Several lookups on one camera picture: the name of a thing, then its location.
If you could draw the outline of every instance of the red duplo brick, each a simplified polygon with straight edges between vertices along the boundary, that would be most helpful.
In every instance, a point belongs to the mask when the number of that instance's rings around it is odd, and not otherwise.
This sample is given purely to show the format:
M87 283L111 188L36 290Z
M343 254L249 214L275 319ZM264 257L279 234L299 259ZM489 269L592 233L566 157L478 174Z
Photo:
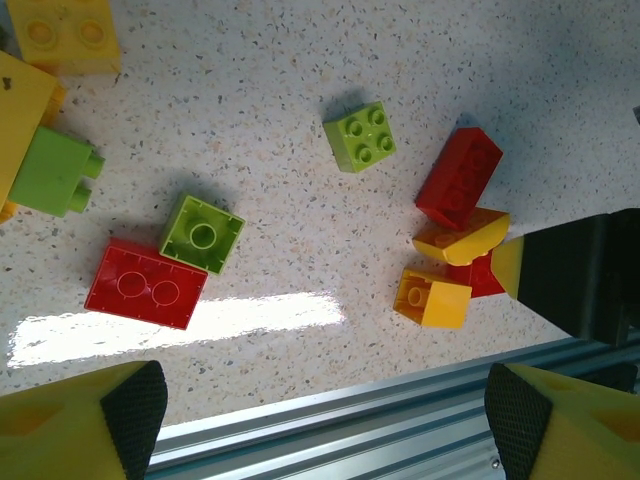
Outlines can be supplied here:
M479 127L459 128L440 152L416 206L434 222L464 230L502 150Z
M112 238L84 307L186 329L207 273Z
M476 258L471 265L455 267L447 265L447 278L462 285L471 287L471 298L486 297L504 293L504 288L498 283L491 271L491 255Z

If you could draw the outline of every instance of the lime green duplo brick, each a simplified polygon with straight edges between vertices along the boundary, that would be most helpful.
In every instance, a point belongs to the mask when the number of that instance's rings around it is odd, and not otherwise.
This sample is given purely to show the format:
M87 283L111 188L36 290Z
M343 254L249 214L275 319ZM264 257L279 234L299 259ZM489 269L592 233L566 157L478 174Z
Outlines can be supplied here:
M46 127L38 127L16 176L9 200L34 210L64 217L82 213L91 190L82 177L96 179L104 159L93 147Z
M343 172L360 172L396 151L382 102L365 105L323 126Z
M220 274L244 220L183 193L162 234L160 254Z

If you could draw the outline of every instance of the metal frame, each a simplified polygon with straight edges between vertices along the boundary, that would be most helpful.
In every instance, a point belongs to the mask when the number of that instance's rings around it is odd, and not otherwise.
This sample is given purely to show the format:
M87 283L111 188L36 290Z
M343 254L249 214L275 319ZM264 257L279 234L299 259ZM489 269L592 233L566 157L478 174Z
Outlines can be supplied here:
M493 363L578 376L623 361L640 363L640 332L618 349L560 340L166 427L146 478L504 478L484 414Z

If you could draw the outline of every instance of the terrazzo surface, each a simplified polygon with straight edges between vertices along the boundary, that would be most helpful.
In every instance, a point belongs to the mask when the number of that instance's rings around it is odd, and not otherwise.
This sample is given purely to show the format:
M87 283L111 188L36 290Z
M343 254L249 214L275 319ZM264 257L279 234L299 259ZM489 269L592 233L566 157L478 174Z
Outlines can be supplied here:
M113 0L122 74L64 78L56 126L107 159L90 205L0 226L0 394L158 359L176 424L561 338L504 295L458 331L395 314L413 200L478 124L505 152L480 204L512 234L638 206L636 7ZM322 120L375 100L398 151L341 173ZM247 221L189 329L85 312L109 237L153 244L183 190Z

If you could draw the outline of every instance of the green duplo brick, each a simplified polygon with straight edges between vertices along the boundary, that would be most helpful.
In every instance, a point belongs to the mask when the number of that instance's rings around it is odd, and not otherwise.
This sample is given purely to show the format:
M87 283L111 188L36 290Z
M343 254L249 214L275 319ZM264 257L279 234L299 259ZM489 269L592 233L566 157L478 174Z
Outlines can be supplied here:
M182 194L162 234L160 254L220 274L244 220Z
M103 164L91 145L38 127L9 200L57 217L64 217L68 210L82 213L91 196L82 177L98 178Z
M360 172L396 151L382 102L365 105L323 126L343 172Z

